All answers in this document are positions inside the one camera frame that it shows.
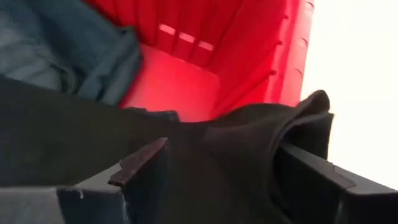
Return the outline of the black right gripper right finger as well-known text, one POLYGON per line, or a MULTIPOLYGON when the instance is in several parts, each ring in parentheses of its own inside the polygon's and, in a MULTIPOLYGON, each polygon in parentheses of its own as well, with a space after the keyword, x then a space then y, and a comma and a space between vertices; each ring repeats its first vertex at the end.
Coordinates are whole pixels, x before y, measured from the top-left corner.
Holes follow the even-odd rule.
POLYGON ((398 190, 296 146, 280 146, 275 174, 294 224, 398 224, 398 190))

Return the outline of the red plastic laundry basket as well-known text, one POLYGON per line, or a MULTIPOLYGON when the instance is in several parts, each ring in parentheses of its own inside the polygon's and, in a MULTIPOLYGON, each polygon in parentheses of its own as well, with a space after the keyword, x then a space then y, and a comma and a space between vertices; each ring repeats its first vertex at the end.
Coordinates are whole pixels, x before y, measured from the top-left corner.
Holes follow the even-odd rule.
POLYGON ((300 100, 314 0, 85 0, 135 28, 144 63, 121 107, 204 121, 300 100))

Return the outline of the black garment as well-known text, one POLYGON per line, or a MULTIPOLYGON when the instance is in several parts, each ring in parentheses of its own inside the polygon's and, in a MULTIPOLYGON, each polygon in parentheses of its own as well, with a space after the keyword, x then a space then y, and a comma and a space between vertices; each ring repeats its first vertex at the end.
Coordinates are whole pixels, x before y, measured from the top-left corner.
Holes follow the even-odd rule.
POLYGON ((316 91, 297 106, 255 104, 184 123, 0 78, 0 186, 75 185, 165 139, 145 174, 155 224, 290 224, 274 157, 290 141, 326 157, 333 115, 316 91))

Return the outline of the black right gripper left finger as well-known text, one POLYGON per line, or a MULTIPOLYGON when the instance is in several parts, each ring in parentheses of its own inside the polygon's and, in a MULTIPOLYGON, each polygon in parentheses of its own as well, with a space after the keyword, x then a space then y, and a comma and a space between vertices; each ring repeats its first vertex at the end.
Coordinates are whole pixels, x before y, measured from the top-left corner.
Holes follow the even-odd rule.
POLYGON ((169 142, 160 138, 72 188, 57 191, 65 224, 154 224, 169 142))

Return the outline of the dark teal garment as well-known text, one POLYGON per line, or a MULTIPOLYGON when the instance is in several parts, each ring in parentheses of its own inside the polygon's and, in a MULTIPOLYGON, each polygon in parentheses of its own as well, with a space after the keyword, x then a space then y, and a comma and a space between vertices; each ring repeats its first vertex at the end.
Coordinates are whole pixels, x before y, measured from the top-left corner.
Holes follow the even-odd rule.
POLYGON ((117 105, 142 67, 132 27, 81 0, 0 0, 0 77, 117 105))

